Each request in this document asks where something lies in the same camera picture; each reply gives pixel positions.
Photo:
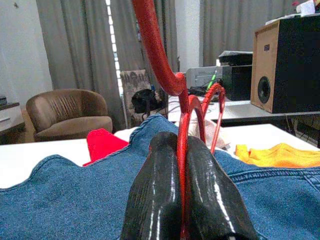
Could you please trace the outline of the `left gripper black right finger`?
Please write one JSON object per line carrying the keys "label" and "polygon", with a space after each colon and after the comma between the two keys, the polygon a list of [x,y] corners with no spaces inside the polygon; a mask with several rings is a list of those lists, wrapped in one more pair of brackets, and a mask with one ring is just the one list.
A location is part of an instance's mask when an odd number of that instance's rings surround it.
{"label": "left gripper black right finger", "polygon": [[258,240],[238,189],[199,138],[188,138],[186,164],[191,240]]}

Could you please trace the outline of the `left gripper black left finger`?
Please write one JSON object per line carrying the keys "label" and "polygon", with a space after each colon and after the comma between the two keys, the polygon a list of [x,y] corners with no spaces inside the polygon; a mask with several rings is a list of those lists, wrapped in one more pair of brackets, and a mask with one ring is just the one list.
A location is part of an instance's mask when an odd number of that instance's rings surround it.
{"label": "left gripper black left finger", "polygon": [[182,200],[175,133],[157,133],[134,179],[120,240],[180,240]]}

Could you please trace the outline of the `blue denim jacket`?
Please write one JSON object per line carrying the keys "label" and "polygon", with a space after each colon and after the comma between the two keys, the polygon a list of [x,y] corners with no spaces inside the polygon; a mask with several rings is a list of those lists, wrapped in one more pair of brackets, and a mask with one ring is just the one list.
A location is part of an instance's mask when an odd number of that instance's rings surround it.
{"label": "blue denim jacket", "polygon": [[[0,240],[120,240],[131,186],[152,138],[178,129],[154,115],[128,146],[86,167],[60,156],[40,161],[17,185],[0,188]],[[258,240],[320,240],[320,167],[259,167],[216,150]]]}

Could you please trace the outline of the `red plastic clothes hanger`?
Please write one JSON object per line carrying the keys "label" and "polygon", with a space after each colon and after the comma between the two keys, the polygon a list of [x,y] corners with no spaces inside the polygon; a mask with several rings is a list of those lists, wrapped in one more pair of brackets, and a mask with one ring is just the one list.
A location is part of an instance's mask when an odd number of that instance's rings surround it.
{"label": "red plastic clothes hanger", "polygon": [[213,153],[218,140],[221,121],[225,108],[225,89],[218,83],[213,84],[200,101],[195,95],[188,95],[186,77],[182,72],[173,73],[162,44],[160,30],[153,0],[132,0],[136,18],[140,26],[141,38],[147,51],[148,59],[162,89],[171,96],[177,96],[180,104],[180,122],[177,137],[177,164],[181,195],[181,240],[191,240],[190,235],[190,180],[188,179],[187,151],[188,132],[192,112],[197,115],[200,139],[206,140],[205,116],[214,94],[219,94],[219,116],[212,139],[210,151]]}

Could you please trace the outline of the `cream white cloth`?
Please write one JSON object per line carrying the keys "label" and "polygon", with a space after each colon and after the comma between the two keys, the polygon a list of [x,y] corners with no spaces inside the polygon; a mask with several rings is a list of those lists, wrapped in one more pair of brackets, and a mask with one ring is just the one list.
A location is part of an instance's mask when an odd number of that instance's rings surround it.
{"label": "cream white cloth", "polygon": [[[205,145],[209,149],[211,149],[217,124],[212,120],[205,119],[204,127],[205,127]],[[197,119],[190,120],[189,127],[188,127],[188,135],[196,138],[200,138],[200,130],[199,130]],[[226,148],[230,143],[231,143],[231,140],[228,137],[227,133],[225,133],[223,128],[220,127],[218,132],[216,147],[223,149],[223,148]]]}

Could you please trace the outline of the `red cloth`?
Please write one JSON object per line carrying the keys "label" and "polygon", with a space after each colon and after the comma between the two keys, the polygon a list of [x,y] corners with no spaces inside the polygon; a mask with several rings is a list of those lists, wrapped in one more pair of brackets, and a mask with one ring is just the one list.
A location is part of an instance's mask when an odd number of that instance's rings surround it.
{"label": "red cloth", "polygon": [[104,128],[95,129],[88,133],[86,137],[90,161],[83,164],[83,167],[93,164],[94,162],[113,154],[129,143],[124,141]]}

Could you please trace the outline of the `orange button shirt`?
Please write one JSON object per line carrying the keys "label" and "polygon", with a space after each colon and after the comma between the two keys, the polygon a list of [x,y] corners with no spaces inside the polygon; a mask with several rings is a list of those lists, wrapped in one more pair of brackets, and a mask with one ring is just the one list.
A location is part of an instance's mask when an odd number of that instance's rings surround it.
{"label": "orange button shirt", "polygon": [[300,150],[280,143],[269,149],[235,147],[235,155],[244,163],[258,167],[312,168],[320,167],[320,151]]}

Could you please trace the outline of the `black backpack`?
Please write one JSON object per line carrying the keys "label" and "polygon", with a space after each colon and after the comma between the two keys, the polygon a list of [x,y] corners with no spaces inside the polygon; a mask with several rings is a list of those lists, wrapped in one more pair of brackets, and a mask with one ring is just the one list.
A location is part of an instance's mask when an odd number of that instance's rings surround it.
{"label": "black backpack", "polygon": [[131,98],[131,103],[134,107],[134,112],[137,114],[147,113],[151,114],[151,111],[162,109],[163,101],[157,100],[156,92],[151,89],[142,89],[137,91]]}

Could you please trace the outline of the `grey office desk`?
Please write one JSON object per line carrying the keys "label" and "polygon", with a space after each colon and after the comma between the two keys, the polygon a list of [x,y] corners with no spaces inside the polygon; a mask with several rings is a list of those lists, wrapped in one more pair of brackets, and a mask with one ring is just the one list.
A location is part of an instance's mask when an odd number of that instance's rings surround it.
{"label": "grey office desk", "polygon": [[[269,122],[274,120],[288,120],[292,117],[317,116],[320,117],[320,111],[316,112],[290,112],[290,113],[269,113],[253,104],[249,100],[226,101],[222,115],[223,124],[235,124],[244,122]],[[170,96],[168,98],[168,120],[172,123],[178,122],[181,117],[179,98]]]}

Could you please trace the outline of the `patterned fabric chair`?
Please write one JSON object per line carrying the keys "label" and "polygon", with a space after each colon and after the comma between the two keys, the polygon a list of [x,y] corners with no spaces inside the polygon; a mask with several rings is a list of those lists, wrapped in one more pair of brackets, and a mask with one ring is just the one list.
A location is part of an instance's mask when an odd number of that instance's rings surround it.
{"label": "patterned fabric chair", "polygon": [[127,127],[133,128],[143,122],[143,113],[136,113],[132,104],[132,97],[138,91],[151,89],[151,83],[148,79],[145,69],[120,72],[125,113],[127,118]]}

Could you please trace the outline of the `black box device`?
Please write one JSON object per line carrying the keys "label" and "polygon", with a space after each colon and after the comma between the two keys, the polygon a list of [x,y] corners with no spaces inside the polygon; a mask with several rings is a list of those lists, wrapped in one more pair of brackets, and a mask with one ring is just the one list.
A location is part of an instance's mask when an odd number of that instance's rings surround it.
{"label": "black box device", "polygon": [[225,50],[218,59],[226,97],[231,101],[250,100],[253,52]]}

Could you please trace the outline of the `grey printer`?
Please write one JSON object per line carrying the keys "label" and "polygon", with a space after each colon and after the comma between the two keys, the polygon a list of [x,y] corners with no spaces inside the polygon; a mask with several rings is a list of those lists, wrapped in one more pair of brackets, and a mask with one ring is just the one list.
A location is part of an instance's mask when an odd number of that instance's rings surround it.
{"label": "grey printer", "polygon": [[221,78],[222,72],[221,66],[189,68],[185,73],[187,88],[205,86],[212,80],[214,74],[216,78]]}

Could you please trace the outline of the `grey curtain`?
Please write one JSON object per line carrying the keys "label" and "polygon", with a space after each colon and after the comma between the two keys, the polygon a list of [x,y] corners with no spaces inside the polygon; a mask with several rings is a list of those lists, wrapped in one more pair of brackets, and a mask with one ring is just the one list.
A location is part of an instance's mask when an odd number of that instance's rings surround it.
{"label": "grey curtain", "polygon": [[200,0],[203,66],[225,50],[253,50],[254,33],[266,22],[296,12],[304,0]]}
{"label": "grey curtain", "polygon": [[[175,0],[153,0],[153,3],[168,63],[171,70],[177,72],[179,67]],[[120,70],[146,70],[146,75],[156,91],[162,98],[167,99],[168,96],[161,89],[150,66],[132,0],[110,0],[110,9]]]}
{"label": "grey curtain", "polygon": [[52,87],[103,96],[114,130],[123,127],[105,0],[36,0]]}

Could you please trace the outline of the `wooden speaker with black front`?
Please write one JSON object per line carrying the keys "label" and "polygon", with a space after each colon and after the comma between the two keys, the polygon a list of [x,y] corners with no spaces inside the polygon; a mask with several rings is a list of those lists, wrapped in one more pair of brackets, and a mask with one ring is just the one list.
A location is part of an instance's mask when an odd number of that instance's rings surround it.
{"label": "wooden speaker with black front", "polygon": [[320,112],[320,15],[255,31],[250,102],[272,114]]}

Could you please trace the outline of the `white drawer cabinet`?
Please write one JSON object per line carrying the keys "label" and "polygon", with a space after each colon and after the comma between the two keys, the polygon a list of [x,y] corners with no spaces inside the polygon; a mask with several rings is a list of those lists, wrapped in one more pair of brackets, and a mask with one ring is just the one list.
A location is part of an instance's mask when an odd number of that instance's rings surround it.
{"label": "white drawer cabinet", "polygon": [[7,97],[0,95],[0,137],[22,131],[25,121],[19,102],[8,102]]}

